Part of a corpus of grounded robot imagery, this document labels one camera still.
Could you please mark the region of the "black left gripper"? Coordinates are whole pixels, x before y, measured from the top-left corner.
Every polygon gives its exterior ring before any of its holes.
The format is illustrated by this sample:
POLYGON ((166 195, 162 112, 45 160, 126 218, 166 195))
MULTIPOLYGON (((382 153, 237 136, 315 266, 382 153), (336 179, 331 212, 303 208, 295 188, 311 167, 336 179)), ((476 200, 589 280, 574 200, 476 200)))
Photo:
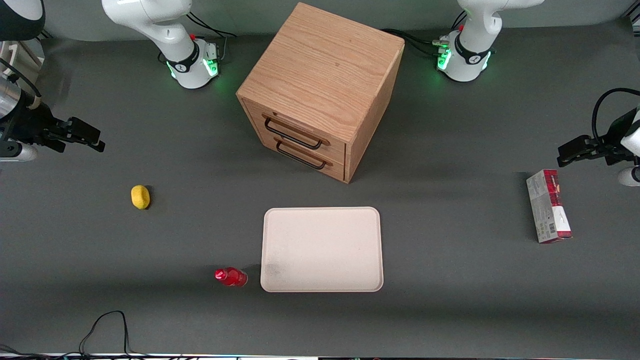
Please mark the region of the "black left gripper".
POLYGON ((604 152, 598 149, 598 141, 586 134, 580 135, 559 146, 557 157, 558 166, 563 168, 574 162, 596 160, 603 157, 608 166, 614 166, 621 162, 633 162, 633 164, 637 165, 637 155, 634 155, 628 148, 621 144, 622 139, 633 127, 637 113, 637 109, 632 109, 610 124, 607 132, 599 137, 604 152))

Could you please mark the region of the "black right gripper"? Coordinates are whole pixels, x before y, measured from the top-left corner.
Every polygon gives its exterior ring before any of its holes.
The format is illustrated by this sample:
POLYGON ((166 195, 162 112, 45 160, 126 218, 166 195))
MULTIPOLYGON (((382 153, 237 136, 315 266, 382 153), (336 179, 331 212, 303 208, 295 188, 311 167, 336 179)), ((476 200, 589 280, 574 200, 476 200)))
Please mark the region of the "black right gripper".
POLYGON ((64 121, 55 117, 50 107, 41 104, 37 109, 18 105, 1 117, 1 140, 18 141, 27 145, 50 148, 63 153, 67 144, 80 144, 99 153, 105 151, 105 142, 99 139, 101 131, 78 117, 64 121))

